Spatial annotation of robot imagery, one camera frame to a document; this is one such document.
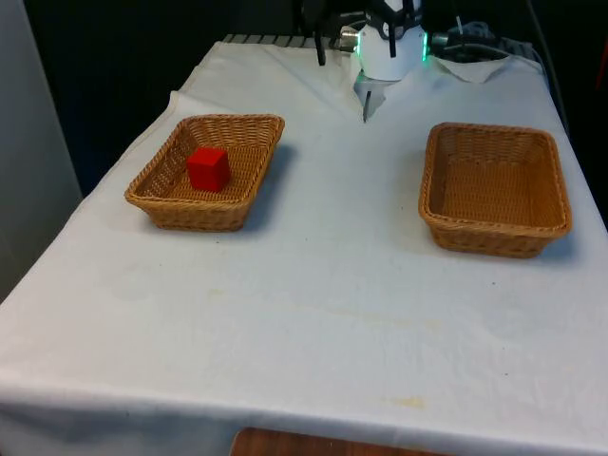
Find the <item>dark background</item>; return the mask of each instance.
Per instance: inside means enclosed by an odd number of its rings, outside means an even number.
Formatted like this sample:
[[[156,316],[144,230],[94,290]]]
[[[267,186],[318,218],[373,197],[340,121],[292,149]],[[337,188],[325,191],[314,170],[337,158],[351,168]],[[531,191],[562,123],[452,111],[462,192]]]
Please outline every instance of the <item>dark background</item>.
[[[608,0],[533,0],[553,56],[571,141],[596,202],[608,128],[606,83],[596,91]],[[523,0],[456,0],[463,22],[486,21],[542,52]],[[162,111],[227,33],[292,34],[290,0],[26,0],[76,174],[86,195]],[[455,24],[452,0],[426,0],[425,29]]]

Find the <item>wooden floor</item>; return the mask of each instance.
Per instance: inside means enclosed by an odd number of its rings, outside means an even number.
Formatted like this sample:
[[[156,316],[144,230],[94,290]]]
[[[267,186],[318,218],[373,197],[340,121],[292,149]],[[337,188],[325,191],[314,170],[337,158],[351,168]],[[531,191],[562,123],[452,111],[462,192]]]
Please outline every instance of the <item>wooden floor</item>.
[[[263,429],[244,429],[231,456],[439,456],[406,449],[356,444]]]

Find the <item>green led light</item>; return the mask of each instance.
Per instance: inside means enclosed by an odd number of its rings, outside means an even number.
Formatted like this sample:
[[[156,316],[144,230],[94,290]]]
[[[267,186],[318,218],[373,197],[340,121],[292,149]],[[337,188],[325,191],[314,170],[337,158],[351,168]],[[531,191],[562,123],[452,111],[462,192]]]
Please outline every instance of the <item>green led light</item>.
[[[425,32],[425,36],[422,39],[422,61],[424,62],[427,59],[428,55],[428,34]]]

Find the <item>stain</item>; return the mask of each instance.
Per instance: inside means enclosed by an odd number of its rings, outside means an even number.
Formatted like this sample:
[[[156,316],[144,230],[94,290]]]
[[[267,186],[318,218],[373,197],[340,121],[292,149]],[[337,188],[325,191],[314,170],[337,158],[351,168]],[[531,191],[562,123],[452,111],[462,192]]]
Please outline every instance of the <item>stain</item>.
[[[323,312],[326,314],[337,315],[337,316],[347,316],[350,318],[356,318],[358,320],[365,321],[366,323],[371,323],[371,324],[376,324],[376,325],[390,325],[390,326],[396,326],[398,328],[411,328],[411,326],[412,326],[412,321],[407,318],[390,318],[390,317],[382,315],[380,313],[363,313],[363,312],[351,311],[349,309],[306,306],[303,304],[294,304],[293,307],[295,307],[297,309],[307,310],[307,311]]]
[[[224,292],[223,290],[220,290],[219,288],[210,288],[210,289],[207,291],[207,295],[208,295],[209,297],[218,297],[218,296],[222,296],[224,293],[226,293],[226,292]]]
[[[407,407],[410,409],[424,410],[427,408],[427,404],[421,396],[395,397],[387,400],[387,402],[394,406]]]

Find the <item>cable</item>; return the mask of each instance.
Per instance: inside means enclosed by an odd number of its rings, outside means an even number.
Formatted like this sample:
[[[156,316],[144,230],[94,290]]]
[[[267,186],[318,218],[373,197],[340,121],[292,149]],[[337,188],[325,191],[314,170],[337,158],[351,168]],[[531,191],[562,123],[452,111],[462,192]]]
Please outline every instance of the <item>cable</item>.
[[[530,66],[532,66],[533,68],[537,69],[534,66],[533,61],[531,61],[530,59],[526,59],[525,57],[522,57],[521,55],[517,55],[517,54],[512,54],[511,52],[507,52],[506,50],[502,50],[502,49],[498,49],[497,47],[492,47],[492,46],[487,46],[487,45],[478,45],[475,43],[463,43],[461,45],[455,45],[455,46],[448,46],[444,48],[444,51],[450,51],[450,50],[459,50],[462,48],[471,48],[471,49],[480,49],[480,50],[491,50],[492,52],[495,52],[497,54],[501,54],[504,57],[514,57]],[[545,81],[547,82],[548,85],[548,81],[546,80],[546,70],[544,68],[544,64],[542,63],[542,59],[541,56],[538,55],[538,52],[535,49],[532,49],[534,52],[536,52],[536,55],[538,56],[538,58],[540,59],[538,63],[541,66],[542,69],[542,74],[545,77]]]
[[[525,4],[528,7],[530,18],[532,19],[532,23],[534,24],[536,33],[539,36],[539,40],[541,41],[542,52],[544,52],[544,55],[546,56],[547,66],[549,67],[551,80],[553,81],[553,88],[558,102],[558,110],[560,111],[563,129],[566,132],[566,135],[570,137],[570,127],[568,125],[568,119],[566,118],[566,109],[563,104],[563,99],[561,97],[560,83],[558,82],[558,75],[556,74],[555,67],[553,66],[553,59],[551,58],[551,53],[549,52],[549,46],[547,45],[547,42],[544,39],[544,33],[542,33],[541,23],[539,22],[539,18],[537,17],[536,12],[534,11],[534,7],[532,6],[531,0],[525,0]]]

